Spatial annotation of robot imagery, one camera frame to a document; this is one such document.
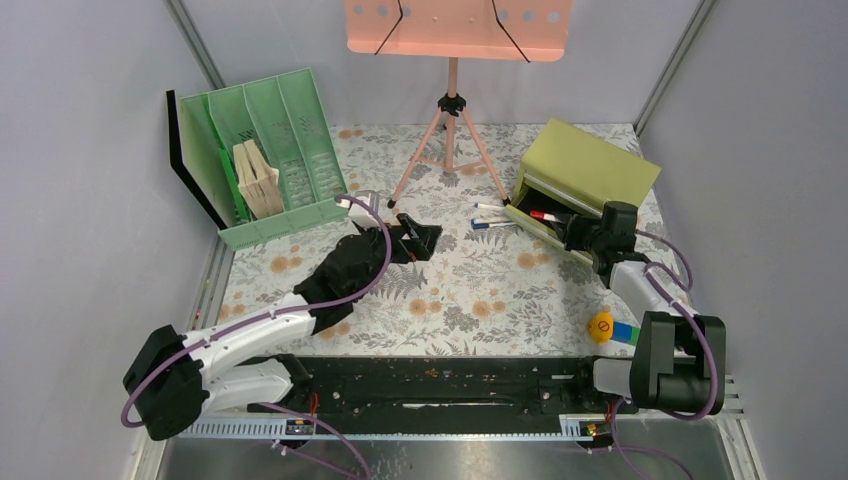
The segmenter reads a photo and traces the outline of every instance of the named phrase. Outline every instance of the red marker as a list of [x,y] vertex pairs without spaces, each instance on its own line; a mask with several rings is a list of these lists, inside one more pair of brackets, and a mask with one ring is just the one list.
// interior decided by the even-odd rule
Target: red marker
[[557,222],[557,223],[565,223],[562,220],[557,219],[555,216],[550,213],[539,212],[537,210],[533,210],[530,212],[530,216],[533,218],[538,218],[539,220],[547,220],[549,222]]

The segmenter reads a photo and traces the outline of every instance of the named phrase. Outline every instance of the music stand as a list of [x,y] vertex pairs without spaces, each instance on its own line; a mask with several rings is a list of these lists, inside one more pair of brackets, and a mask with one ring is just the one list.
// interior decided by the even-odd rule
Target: music stand
[[[448,57],[447,93],[437,102],[436,114],[392,194],[389,208],[397,203],[418,162],[448,172],[485,165],[504,205],[509,204],[466,101],[457,93],[459,58],[558,60],[568,41],[572,0],[345,0],[344,4],[351,51]],[[448,114],[445,158],[421,158],[443,113]],[[460,115],[480,150],[481,160],[454,166],[456,119]]]

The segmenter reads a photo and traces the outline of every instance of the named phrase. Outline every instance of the floral pattern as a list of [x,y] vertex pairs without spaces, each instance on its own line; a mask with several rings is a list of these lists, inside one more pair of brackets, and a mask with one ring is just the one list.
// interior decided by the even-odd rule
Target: floral pattern
[[[577,125],[620,148],[641,155],[631,125]],[[543,125],[481,125],[479,133],[508,188],[515,184],[521,155]],[[419,164],[393,211],[386,200],[424,134],[423,126],[332,129],[342,172],[351,191],[380,193],[381,215],[398,212],[442,225],[429,262],[392,265],[354,313],[321,334],[278,345],[269,353],[300,355],[624,355],[632,347],[596,345],[586,327],[608,309],[620,322],[636,324],[624,303],[605,289],[584,263],[519,227],[471,230],[486,216],[474,202],[497,204],[485,168],[444,173]],[[434,135],[425,155],[438,158],[444,133]],[[473,163],[479,152],[464,126],[457,134],[455,163]],[[639,209],[639,228],[665,235],[654,193]],[[265,308],[306,278],[339,238],[355,233],[334,222],[236,253],[219,322]],[[679,271],[672,252],[639,239],[653,260]],[[674,294],[688,299],[679,290]]]

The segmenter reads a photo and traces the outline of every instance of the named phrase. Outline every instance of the gray wall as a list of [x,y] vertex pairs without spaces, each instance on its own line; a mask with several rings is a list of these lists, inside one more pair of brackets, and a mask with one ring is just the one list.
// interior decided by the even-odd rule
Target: gray wall
[[848,2],[725,0],[643,135],[770,479],[846,478]]
[[113,480],[121,378],[187,324],[215,229],[168,166],[164,91],[209,86],[163,2],[0,5],[0,478]]
[[[334,124],[426,124],[447,89],[445,59],[348,50],[341,0],[184,3],[228,85],[312,67]],[[480,123],[633,122],[698,3],[575,0],[565,57],[463,60],[459,92]]]

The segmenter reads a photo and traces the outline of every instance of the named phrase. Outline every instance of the yellow round object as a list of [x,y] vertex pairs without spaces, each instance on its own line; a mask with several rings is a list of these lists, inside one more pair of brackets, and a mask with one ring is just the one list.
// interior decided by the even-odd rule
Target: yellow round object
[[589,322],[589,336],[595,343],[607,343],[612,338],[613,318],[609,312],[601,312]]

